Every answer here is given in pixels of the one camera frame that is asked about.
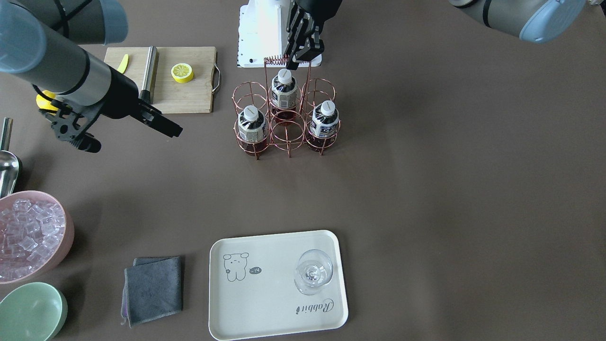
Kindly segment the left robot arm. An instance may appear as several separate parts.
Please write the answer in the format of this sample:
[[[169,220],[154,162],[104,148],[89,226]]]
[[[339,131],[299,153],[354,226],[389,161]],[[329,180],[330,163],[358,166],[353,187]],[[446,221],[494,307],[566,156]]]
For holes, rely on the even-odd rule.
[[[287,69],[295,71],[301,63],[324,52],[324,24],[336,15],[341,4],[341,0],[289,2],[283,53]],[[449,4],[488,28],[535,44],[561,35],[585,6],[605,10],[603,0],[451,0]]]

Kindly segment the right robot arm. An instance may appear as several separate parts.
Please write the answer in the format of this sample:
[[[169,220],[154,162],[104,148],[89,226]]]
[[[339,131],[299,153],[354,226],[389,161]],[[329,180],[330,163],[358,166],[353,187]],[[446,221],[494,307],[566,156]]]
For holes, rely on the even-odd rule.
[[[135,82],[81,45],[121,43],[128,34],[116,0],[3,0],[1,71],[57,96],[44,112],[59,140],[82,145],[100,115],[132,117],[169,137],[182,128],[139,98]]]

